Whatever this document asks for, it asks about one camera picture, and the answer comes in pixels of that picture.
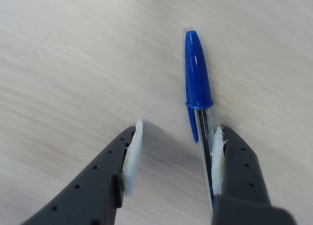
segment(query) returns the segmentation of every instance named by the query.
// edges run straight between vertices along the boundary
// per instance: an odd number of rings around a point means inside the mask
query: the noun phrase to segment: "clear pen barrel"
[[[211,152],[214,142],[214,131],[212,122],[210,120],[210,109],[206,110],[194,110],[197,131],[199,136],[199,145],[201,150],[201,158],[203,162],[204,169],[204,179],[205,186],[208,193],[209,205],[211,212],[213,211],[213,202],[214,194],[212,189],[212,176],[211,176],[211,167],[212,167],[212,157]]]

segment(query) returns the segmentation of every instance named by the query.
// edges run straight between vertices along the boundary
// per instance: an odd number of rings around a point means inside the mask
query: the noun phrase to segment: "pen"
[[[213,127],[210,107],[213,105],[205,58],[196,31],[188,31],[185,38],[185,82],[186,105],[192,134],[201,149],[204,179],[211,212],[213,211],[214,194],[212,189],[211,152],[213,148]]]

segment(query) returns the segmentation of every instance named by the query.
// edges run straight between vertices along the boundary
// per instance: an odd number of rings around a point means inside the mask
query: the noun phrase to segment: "table surface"
[[[312,0],[0,0],[0,221],[18,225],[145,120],[118,225],[210,223],[184,93],[197,30],[217,122],[257,153],[272,204],[313,219]]]

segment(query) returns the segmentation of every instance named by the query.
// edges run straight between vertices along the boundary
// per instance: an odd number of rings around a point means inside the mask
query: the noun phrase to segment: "light wood surface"
[[[210,223],[184,104],[191,28],[217,122],[255,150],[273,205],[312,224],[313,0],[0,0],[1,225],[37,212],[138,118],[142,164],[116,224]]]

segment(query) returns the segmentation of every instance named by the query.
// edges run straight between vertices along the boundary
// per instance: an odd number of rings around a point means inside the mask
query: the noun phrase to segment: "pen cap clip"
[[[196,31],[188,31],[185,38],[186,105],[194,140],[198,133],[193,110],[205,110],[213,105],[205,58]]]

